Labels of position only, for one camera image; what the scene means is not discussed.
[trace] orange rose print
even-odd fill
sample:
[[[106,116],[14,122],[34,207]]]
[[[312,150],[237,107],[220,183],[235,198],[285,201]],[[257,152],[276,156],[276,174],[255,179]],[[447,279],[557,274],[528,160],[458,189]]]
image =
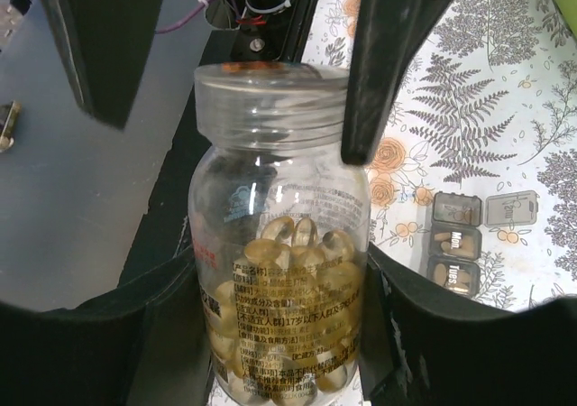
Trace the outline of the orange rose print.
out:
[[[343,13],[356,18],[361,8],[361,0],[345,0],[343,3]]]
[[[401,168],[405,162],[405,156],[405,148],[401,143],[394,138],[384,138],[369,168],[381,173],[392,173]]]
[[[419,206],[429,206],[431,203],[433,203],[433,191],[423,186],[416,187],[415,203],[417,203]]]
[[[372,204],[384,208],[395,201],[395,187],[388,174],[380,174],[371,180],[369,186]]]
[[[357,21],[351,21],[349,23],[349,27],[346,29],[347,34],[349,37],[354,38],[354,33],[357,31]]]

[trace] pill box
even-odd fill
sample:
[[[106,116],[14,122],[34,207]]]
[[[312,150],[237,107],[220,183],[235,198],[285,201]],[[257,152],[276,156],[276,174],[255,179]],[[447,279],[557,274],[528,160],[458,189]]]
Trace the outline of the pill box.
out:
[[[444,223],[481,225],[481,199],[454,193],[437,192],[433,199],[433,220]]]
[[[479,292],[481,269],[476,263],[456,258],[429,258],[426,276],[449,291],[472,298]]]
[[[474,227],[434,222],[429,255],[475,261],[481,256],[481,244],[482,234]]]

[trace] tablecloth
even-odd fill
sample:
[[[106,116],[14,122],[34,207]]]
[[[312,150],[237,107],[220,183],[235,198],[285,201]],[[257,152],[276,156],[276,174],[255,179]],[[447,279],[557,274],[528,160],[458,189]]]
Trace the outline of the tablecloth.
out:
[[[304,62],[350,65],[360,1],[318,1]],[[553,0],[454,0],[367,168],[372,242],[423,272],[436,192],[477,196],[484,210],[531,206],[527,220],[479,227],[473,298],[522,311],[577,296],[576,52]],[[226,403],[215,387],[208,404]],[[331,406],[356,404],[358,374]]]

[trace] plastic jar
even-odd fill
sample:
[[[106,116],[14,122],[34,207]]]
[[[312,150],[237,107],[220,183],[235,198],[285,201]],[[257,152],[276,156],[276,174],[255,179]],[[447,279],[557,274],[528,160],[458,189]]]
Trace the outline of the plastic jar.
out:
[[[215,377],[242,405],[326,405],[357,368],[370,196],[340,159],[348,72],[198,68],[213,144],[189,194]]]

